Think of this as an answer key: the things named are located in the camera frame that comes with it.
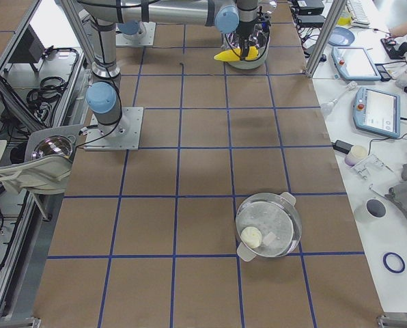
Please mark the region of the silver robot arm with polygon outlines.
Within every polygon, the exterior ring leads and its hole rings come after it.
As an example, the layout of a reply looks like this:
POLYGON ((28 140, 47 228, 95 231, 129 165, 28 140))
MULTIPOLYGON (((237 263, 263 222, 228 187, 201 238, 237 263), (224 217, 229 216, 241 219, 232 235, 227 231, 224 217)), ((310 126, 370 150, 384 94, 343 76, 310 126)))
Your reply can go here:
POLYGON ((107 135, 122 119, 115 37, 121 10, 108 1, 62 1, 61 5, 92 70, 86 100, 98 129, 107 135))
POLYGON ((79 1, 94 18, 110 23, 141 21, 216 27, 227 49, 214 56, 220 62, 255 62, 267 46, 253 45, 259 24, 257 1, 79 1))

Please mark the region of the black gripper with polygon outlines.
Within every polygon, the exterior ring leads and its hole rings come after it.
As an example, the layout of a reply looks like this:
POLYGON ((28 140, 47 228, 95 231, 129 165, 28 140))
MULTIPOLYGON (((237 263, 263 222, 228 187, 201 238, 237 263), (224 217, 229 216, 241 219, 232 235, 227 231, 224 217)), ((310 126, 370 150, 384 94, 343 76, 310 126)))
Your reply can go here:
POLYGON ((249 55, 249 36, 253 33, 257 23, 258 0, 237 0, 239 23, 236 33, 242 38, 240 41, 240 59, 246 61, 249 55))

